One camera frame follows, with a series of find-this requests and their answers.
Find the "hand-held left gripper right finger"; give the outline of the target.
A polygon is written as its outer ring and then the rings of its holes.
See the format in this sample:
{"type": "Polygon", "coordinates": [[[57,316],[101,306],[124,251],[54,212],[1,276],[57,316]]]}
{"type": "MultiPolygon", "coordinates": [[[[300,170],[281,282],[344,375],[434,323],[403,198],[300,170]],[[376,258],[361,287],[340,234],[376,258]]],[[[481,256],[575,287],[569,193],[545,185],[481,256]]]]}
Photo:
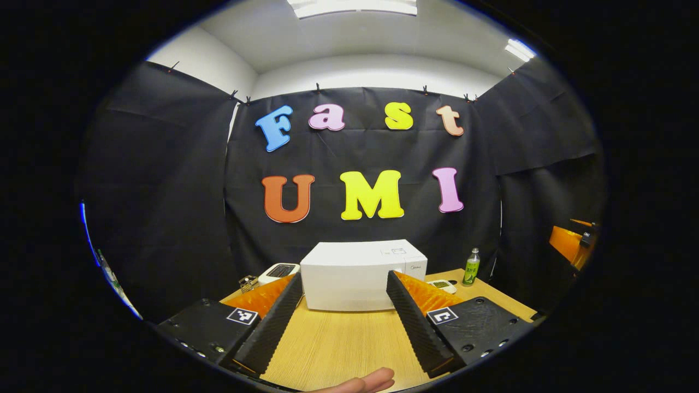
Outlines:
{"type": "Polygon", "coordinates": [[[487,297],[460,299],[395,270],[387,274],[386,293],[429,378],[474,368],[535,326],[487,297]]]}

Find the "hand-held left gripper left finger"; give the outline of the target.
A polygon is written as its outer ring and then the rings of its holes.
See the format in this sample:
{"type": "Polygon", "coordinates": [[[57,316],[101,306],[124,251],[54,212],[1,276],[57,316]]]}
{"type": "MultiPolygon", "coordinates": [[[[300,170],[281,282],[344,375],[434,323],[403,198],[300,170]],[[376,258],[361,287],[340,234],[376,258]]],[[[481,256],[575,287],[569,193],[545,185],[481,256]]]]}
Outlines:
{"type": "Polygon", "coordinates": [[[227,302],[200,299],[156,332],[215,366],[259,378],[303,295],[300,274],[291,274],[227,302]]]}

